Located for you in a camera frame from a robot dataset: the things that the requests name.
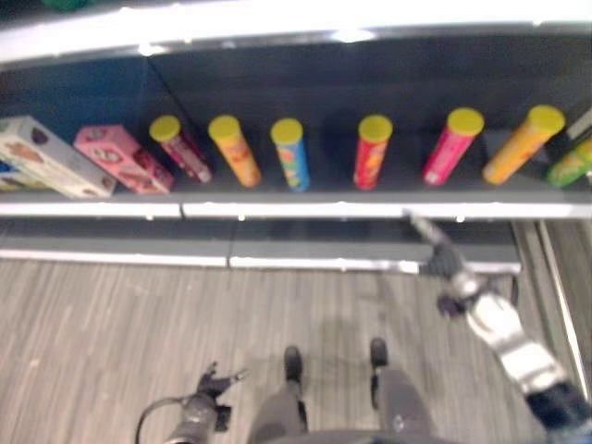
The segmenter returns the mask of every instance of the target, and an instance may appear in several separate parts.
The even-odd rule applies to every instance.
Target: black wire
[[[136,439],[135,444],[140,444],[140,434],[142,433],[142,425],[144,421],[148,417],[150,413],[154,410],[159,409],[161,407],[165,407],[166,405],[170,404],[182,404],[185,401],[185,398],[163,398],[162,400],[158,400],[150,404],[148,407],[144,409],[142,414],[140,415],[140,419],[138,420],[138,425],[136,426]]]

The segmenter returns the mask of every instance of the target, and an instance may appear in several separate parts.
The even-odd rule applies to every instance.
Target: red canister
[[[372,190],[376,186],[392,129],[392,122],[380,115],[365,117],[360,122],[353,173],[353,183],[360,190]]]
[[[212,180],[212,171],[204,155],[191,138],[181,130],[175,116],[161,116],[150,126],[150,136],[185,170],[190,178],[202,183]]]

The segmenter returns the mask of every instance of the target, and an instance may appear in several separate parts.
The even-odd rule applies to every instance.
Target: store shelf
[[[0,258],[73,262],[391,270],[418,273],[431,254],[405,222],[0,221]],[[517,274],[506,223],[443,224],[479,273]]]
[[[231,222],[15,220],[0,224],[0,257],[226,266]]]
[[[522,269],[508,224],[442,224],[479,273]],[[253,221],[239,223],[232,267],[392,270],[419,273],[432,254],[406,223],[385,221]]]
[[[3,2],[0,65],[71,56],[150,56],[203,45],[356,42],[438,32],[587,32],[586,0],[536,7],[500,0],[492,7],[465,0],[411,2],[396,14],[380,0],[104,1],[57,14]]]
[[[54,192],[0,194],[0,216],[130,218],[400,218],[406,211],[453,220],[515,218],[592,218],[592,193],[585,178],[566,189],[543,179],[549,160],[530,161],[507,183],[495,187],[481,179],[481,168],[508,136],[488,131],[462,159],[449,182],[427,187],[421,168],[436,135],[396,136],[389,147],[374,191],[357,191],[351,181],[355,138],[318,134],[307,137],[312,187],[288,190],[274,148],[267,140],[253,144],[264,179],[255,189],[242,188],[225,164],[214,180],[199,185],[178,178],[169,195],[137,195],[118,189],[112,199],[72,201]],[[273,155],[261,155],[267,151]]]

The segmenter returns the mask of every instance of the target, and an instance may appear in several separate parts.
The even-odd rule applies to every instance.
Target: cardboard box
[[[74,146],[132,191],[170,192],[173,176],[121,125],[83,127]]]
[[[4,162],[0,162],[0,191],[44,190],[47,185]]]
[[[32,117],[0,119],[0,160],[68,197],[109,197],[116,181]]]

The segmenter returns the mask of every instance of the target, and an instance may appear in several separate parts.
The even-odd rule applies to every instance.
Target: green canister
[[[584,176],[592,168],[592,137],[584,139],[553,165],[547,181],[555,187],[564,187]]]

